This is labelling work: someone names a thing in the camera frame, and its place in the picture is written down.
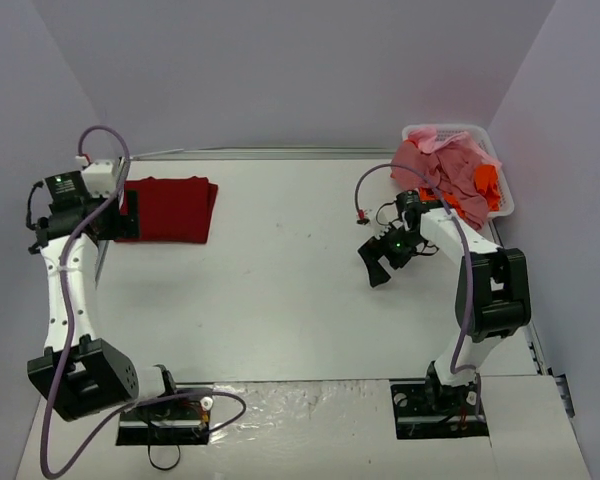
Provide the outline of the dark red t-shirt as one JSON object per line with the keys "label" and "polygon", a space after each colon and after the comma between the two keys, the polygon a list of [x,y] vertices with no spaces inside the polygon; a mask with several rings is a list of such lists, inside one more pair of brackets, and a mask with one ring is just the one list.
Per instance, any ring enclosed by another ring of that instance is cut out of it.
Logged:
{"label": "dark red t-shirt", "polygon": [[207,177],[127,180],[137,195],[139,236],[118,243],[206,244],[219,187]]}

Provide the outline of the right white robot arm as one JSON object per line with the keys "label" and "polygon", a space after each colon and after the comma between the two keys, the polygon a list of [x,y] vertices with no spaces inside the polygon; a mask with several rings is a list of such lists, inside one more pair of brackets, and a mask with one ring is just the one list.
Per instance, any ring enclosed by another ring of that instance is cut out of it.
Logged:
{"label": "right white robot arm", "polygon": [[531,319],[527,262],[516,248],[505,249],[486,239],[444,203],[423,201],[416,191],[394,201],[398,220],[380,226],[358,248],[375,288],[391,275],[386,260],[398,270],[432,245],[459,268],[455,315],[459,332],[428,367],[423,398],[426,406],[445,413],[460,395],[477,395],[479,372],[489,354]]}

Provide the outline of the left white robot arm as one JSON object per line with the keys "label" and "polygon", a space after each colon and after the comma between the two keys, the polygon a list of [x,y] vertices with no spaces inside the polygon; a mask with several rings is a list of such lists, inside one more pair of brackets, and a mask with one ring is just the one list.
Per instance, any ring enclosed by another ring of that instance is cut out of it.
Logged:
{"label": "left white robot arm", "polygon": [[45,178],[50,213],[28,223],[36,234],[29,251],[46,268],[49,320],[43,353],[28,362],[27,374],[65,421],[143,401],[157,417],[169,418],[181,406],[165,366],[139,369],[96,332],[101,246],[139,235],[137,195],[119,192],[118,176],[112,162],[98,161]]}

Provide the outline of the pink t-shirt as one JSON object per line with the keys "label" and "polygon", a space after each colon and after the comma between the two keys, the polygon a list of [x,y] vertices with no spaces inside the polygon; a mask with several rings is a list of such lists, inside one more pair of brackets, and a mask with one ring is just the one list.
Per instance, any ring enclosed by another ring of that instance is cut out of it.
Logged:
{"label": "pink t-shirt", "polygon": [[[390,177],[398,187],[404,191],[416,190],[422,200],[428,201],[436,198],[433,190],[437,189],[440,182],[438,168],[452,178],[453,174],[468,174],[484,163],[468,139],[429,151],[419,147],[415,140],[405,140],[396,151],[391,164]],[[481,227],[467,224],[475,230],[480,230],[485,223]]]}

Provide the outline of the white plastic basket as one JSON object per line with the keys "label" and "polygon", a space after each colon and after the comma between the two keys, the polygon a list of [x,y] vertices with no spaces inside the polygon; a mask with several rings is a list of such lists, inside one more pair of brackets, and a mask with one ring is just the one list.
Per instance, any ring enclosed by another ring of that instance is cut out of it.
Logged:
{"label": "white plastic basket", "polygon": [[426,151],[442,148],[453,142],[470,139],[471,147],[476,150],[484,164],[492,164],[497,172],[497,189],[500,194],[499,205],[491,210],[488,219],[508,216],[514,211],[511,196],[502,164],[497,158],[495,148],[485,129],[471,124],[419,124],[408,125],[402,130],[402,140],[415,140]]}

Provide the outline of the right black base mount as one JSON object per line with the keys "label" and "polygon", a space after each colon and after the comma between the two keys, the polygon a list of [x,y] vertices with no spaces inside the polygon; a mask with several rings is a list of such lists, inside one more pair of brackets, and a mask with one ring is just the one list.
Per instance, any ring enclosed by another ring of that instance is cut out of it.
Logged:
{"label": "right black base mount", "polygon": [[398,440],[442,440],[488,437],[484,409],[476,413],[474,384],[443,387],[439,403],[423,379],[391,382],[394,426]]}

